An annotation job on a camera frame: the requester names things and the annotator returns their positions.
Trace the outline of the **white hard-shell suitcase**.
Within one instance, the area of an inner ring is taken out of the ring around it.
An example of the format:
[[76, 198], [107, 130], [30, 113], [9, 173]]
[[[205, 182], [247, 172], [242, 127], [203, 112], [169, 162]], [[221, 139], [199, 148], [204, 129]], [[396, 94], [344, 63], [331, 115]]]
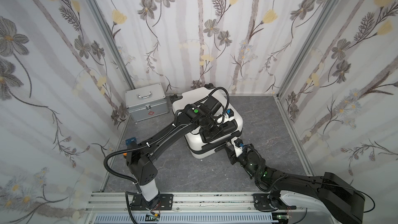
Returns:
[[243, 154], [243, 118], [231, 105], [227, 90], [212, 83], [204, 87], [170, 96], [173, 113], [186, 106], [199, 115], [198, 127], [184, 136], [193, 157], [203, 159], [222, 149], [230, 160]]

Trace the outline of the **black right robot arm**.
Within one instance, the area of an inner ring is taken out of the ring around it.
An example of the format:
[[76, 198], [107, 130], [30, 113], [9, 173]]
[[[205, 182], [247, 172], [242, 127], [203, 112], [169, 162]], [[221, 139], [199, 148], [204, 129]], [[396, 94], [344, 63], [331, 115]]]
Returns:
[[361, 224], [367, 212], [365, 207], [366, 193], [355, 189], [337, 175], [325, 172], [323, 176], [302, 176], [286, 173], [266, 165], [265, 159], [252, 145], [243, 145], [236, 154], [235, 146], [224, 149], [231, 164], [239, 163], [256, 187], [268, 194], [271, 208], [278, 208], [282, 203], [286, 206], [303, 206], [301, 203], [287, 203], [283, 200], [283, 191], [310, 197], [321, 203], [325, 210], [342, 224]]

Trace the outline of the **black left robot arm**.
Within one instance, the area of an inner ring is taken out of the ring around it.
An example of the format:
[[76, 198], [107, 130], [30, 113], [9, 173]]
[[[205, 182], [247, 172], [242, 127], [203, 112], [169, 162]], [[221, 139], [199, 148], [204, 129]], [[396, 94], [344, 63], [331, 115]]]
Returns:
[[[198, 88], [180, 97], [171, 96], [174, 119], [151, 138], [140, 143], [131, 143], [127, 149], [112, 152], [104, 158], [104, 168], [112, 175], [132, 182], [142, 198], [142, 205], [155, 209], [160, 203], [160, 192], [156, 186], [157, 169], [154, 162], [179, 139], [185, 138], [192, 154], [200, 158], [209, 156], [226, 146], [239, 132], [239, 125], [230, 108], [230, 96], [223, 87]], [[108, 162], [116, 155], [124, 155], [131, 175], [113, 170]]]

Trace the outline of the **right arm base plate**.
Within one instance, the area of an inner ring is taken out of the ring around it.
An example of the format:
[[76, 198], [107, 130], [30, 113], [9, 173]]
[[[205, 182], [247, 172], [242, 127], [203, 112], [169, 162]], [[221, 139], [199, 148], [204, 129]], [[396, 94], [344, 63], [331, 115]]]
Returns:
[[262, 212], [273, 212], [278, 210], [296, 210], [296, 206], [287, 206], [278, 194], [257, 193], [253, 194], [254, 207]]

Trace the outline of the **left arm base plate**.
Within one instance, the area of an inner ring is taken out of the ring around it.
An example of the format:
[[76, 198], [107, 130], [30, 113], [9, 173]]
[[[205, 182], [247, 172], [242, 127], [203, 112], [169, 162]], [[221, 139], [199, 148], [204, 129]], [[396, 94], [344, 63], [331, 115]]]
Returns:
[[132, 211], [171, 211], [173, 206], [173, 194], [159, 194], [150, 202], [147, 202], [141, 194], [131, 194], [129, 207]]

